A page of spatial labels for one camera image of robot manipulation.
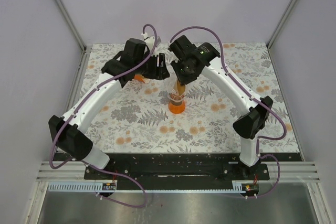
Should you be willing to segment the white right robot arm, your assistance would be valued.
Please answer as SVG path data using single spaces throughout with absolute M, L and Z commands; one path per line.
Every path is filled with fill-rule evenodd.
M 220 52 L 208 42 L 196 46 L 183 35 L 169 45 L 169 51 L 178 58 L 171 66 L 181 85 L 187 85 L 203 75 L 231 100 L 240 113 L 233 123 L 240 136 L 239 159 L 242 164 L 239 173 L 243 179 L 252 179 L 258 173 L 255 165 L 259 160 L 257 135 L 265 127 L 273 100 L 266 96 L 254 101 L 257 94 L 250 91 L 231 70 L 225 72 L 222 69 Z

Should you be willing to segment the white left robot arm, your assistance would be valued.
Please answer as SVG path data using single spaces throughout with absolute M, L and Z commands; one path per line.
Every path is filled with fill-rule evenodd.
M 95 147 L 85 133 L 102 107 L 136 75 L 147 79 L 163 80 L 169 77 L 163 53 L 157 53 L 159 37 L 143 40 L 130 38 L 124 49 L 107 61 L 97 80 L 86 94 L 63 116 L 49 119 L 54 155 L 57 148 L 71 158 L 96 167 L 96 174 L 109 179 L 114 173 L 109 156 Z

